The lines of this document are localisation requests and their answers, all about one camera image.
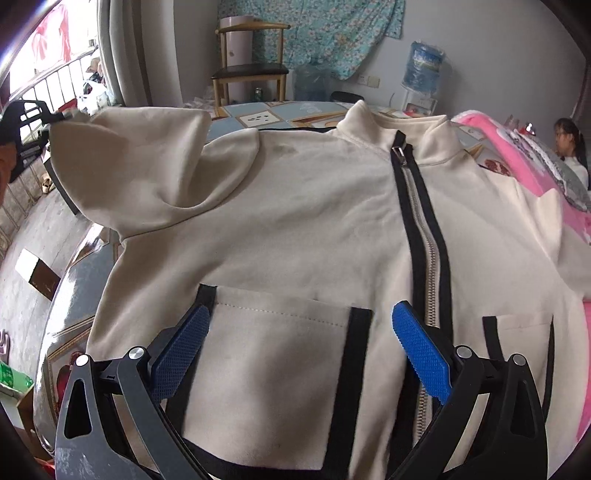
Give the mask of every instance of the concrete floor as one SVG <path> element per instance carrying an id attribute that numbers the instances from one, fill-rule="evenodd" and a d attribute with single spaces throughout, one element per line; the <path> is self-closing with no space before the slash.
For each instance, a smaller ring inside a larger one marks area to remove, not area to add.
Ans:
<path id="1" fill-rule="evenodd" d="M 44 195 L 29 211 L 0 265 L 0 329 L 11 336 L 9 364 L 35 378 L 51 302 L 14 270 L 26 248 L 60 277 L 91 221 L 74 216 L 58 191 Z"/>

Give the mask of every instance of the jacket pocket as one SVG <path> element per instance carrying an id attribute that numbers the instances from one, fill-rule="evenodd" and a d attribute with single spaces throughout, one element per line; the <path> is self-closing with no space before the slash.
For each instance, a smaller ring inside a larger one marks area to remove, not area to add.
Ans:
<path id="1" fill-rule="evenodd" d="M 507 360 L 513 353 L 527 359 L 540 396 L 544 419 L 548 416 L 554 375 L 554 323 L 549 313 L 483 317 L 490 359 Z"/>
<path id="2" fill-rule="evenodd" d="M 203 467 L 230 480 L 345 478 L 371 318 L 217 287 L 183 427 Z"/>

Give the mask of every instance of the blue gripper pad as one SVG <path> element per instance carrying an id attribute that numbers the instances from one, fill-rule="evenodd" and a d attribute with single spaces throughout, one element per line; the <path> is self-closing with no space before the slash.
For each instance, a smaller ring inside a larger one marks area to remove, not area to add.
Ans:
<path id="1" fill-rule="evenodd" d="M 392 328 L 427 393 L 444 404 L 452 392 L 449 365 L 405 302 L 394 306 Z"/>
<path id="2" fill-rule="evenodd" d="M 208 332 L 209 310 L 200 306 L 178 328 L 152 366 L 150 394 L 155 402 L 174 395 Z"/>

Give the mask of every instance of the white cylindrical container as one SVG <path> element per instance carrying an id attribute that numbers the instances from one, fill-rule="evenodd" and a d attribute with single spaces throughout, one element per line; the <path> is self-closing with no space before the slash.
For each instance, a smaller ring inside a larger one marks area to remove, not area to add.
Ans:
<path id="1" fill-rule="evenodd" d="M 226 17 L 220 19 L 220 28 L 231 27 L 241 23 L 252 22 L 252 15 Z M 252 63 L 252 32 L 230 32 L 226 34 L 227 65 L 244 65 Z M 228 83 L 228 94 L 231 103 L 249 102 L 251 100 L 251 83 Z"/>

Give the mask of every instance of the jacket sleeve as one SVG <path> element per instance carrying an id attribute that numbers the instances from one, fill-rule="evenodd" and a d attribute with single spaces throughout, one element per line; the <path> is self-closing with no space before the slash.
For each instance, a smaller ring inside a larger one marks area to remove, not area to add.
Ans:
<path id="1" fill-rule="evenodd" d="M 536 197 L 516 183 L 527 220 L 568 287 L 591 300 L 591 247 L 564 222 L 562 193 L 549 190 Z"/>
<path id="2" fill-rule="evenodd" d="M 258 152 L 245 129 L 205 145 L 209 113 L 108 108 L 50 128 L 51 163 L 90 220 L 122 239 L 182 222 L 225 199 Z"/>

